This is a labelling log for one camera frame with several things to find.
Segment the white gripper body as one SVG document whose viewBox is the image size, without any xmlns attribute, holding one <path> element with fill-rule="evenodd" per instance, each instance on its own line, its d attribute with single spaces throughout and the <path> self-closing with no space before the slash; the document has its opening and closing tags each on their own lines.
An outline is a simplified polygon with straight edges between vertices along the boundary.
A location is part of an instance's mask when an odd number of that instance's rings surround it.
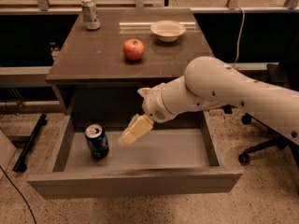
<svg viewBox="0 0 299 224">
<path fill-rule="evenodd" d="M 144 113 L 157 123 L 164 123 L 175 117 L 164 105 L 163 86 L 164 84 L 159 84 L 153 88 L 140 88 L 137 90 L 143 98 L 142 109 Z"/>
</svg>

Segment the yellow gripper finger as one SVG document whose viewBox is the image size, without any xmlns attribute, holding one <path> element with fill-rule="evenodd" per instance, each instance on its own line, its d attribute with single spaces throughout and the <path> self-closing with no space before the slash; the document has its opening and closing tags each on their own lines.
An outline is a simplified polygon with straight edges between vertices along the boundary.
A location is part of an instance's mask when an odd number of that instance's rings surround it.
<svg viewBox="0 0 299 224">
<path fill-rule="evenodd" d="M 144 119 L 136 114 L 128 124 L 128 127 L 123 131 L 122 136 L 141 137 L 145 133 Z"/>
<path fill-rule="evenodd" d="M 153 128 L 153 120 L 147 115 L 134 115 L 128 127 L 122 132 L 119 143 L 122 146 L 131 145 L 138 138 L 147 134 Z"/>
</svg>

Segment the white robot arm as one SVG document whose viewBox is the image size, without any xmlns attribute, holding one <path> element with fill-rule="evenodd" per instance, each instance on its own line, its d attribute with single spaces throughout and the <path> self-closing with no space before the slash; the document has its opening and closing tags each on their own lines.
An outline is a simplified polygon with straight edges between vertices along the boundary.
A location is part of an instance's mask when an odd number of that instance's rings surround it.
<svg viewBox="0 0 299 224">
<path fill-rule="evenodd" d="M 242 109 L 262 124 L 299 145 L 299 92 L 244 76 L 231 65 L 213 57 L 199 57 L 184 75 L 153 88 L 141 88 L 144 114 L 135 115 L 119 142 L 130 145 L 185 112 L 224 105 Z"/>
</svg>

